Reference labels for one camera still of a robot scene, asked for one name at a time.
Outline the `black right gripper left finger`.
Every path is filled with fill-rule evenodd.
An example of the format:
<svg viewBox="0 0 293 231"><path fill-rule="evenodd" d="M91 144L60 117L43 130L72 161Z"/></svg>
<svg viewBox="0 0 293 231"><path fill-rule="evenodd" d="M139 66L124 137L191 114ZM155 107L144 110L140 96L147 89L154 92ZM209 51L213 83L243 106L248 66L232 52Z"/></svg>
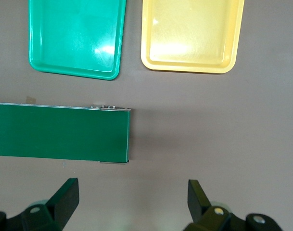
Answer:
<svg viewBox="0 0 293 231"><path fill-rule="evenodd" d="M0 211L0 231L62 231L79 204L77 178L69 178L45 203L36 203L7 218Z"/></svg>

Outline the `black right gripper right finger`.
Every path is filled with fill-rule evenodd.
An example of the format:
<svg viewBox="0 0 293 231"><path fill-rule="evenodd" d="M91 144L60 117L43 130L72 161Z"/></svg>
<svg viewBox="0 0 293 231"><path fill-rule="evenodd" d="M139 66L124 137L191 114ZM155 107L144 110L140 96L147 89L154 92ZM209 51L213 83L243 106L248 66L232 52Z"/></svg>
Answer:
<svg viewBox="0 0 293 231"><path fill-rule="evenodd" d="M193 222L186 231L282 231L267 215L251 213L243 220L222 206L211 205L197 180L188 181L187 205Z"/></svg>

